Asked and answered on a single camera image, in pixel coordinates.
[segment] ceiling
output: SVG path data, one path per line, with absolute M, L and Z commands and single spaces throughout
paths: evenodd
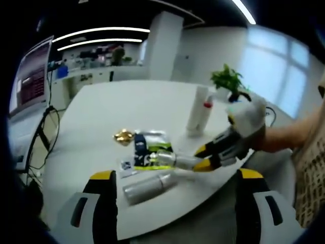
M 310 51 L 325 63 L 325 49 L 314 30 L 315 24 L 318 23 L 318 28 L 322 29 L 321 35 L 325 38 L 325 17 L 321 19 L 321 1 L 317 3 L 310 0 L 304 4 L 295 0 L 241 1 L 250 10 L 258 25 L 295 37 L 308 45 Z M 188 12 L 185 13 L 166 5 L 166 3 L 178 6 Z M 27 43 L 31 46 L 31 43 L 36 43 L 50 35 L 55 35 L 57 38 L 88 28 L 123 26 L 149 29 L 152 19 L 161 11 L 169 11 L 183 16 L 185 28 L 247 26 L 244 15 L 231 0 L 89 0 L 83 4 L 78 4 L 78 0 L 56 0 L 55 5 L 39 12 L 42 20 L 40 31 L 29 35 L 30 41 Z M 85 36 L 88 40 L 104 38 L 145 40 L 147 35 L 147 33 L 131 31 L 102 31 L 81 36 Z M 70 39 L 72 38 L 54 43 L 54 48 L 71 44 Z

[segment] white pillar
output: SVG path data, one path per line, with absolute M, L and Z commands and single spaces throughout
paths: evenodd
M 161 12 L 153 19 L 147 41 L 144 66 L 149 79 L 171 80 L 184 18 Z

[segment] human arm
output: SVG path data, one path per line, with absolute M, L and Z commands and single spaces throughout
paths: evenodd
M 253 142 L 253 149 L 269 153 L 301 147 L 320 117 L 320 108 L 305 119 L 283 128 L 266 128 L 265 134 Z

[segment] white bottle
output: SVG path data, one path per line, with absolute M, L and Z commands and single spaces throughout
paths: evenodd
M 213 107 L 213 97 L 209 96 L 207 101 L 203 103 L 202 113 L 198 125 L 199 135 L 203 135 L 204 129 L 207 126 L 207 123 L 210 118 L 212 107 Z
M 203 110 L 203 104 L 206 100 L 208 92 L 209 89 L 206 86 L 197 87 L 194 102 L 186 126 L 186 134 L 189 137 L 194 137 L 199 135 L 199 131 L 198 131 L 199 121 Z

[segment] gold foil wrapper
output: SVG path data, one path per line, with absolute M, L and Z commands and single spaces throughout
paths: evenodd
M 122 129 L 116 133 L 113 138 L 117 143 L 120 143 L 123 146 L 128 146 L 134 139 L 134 133 L 127 129 Z

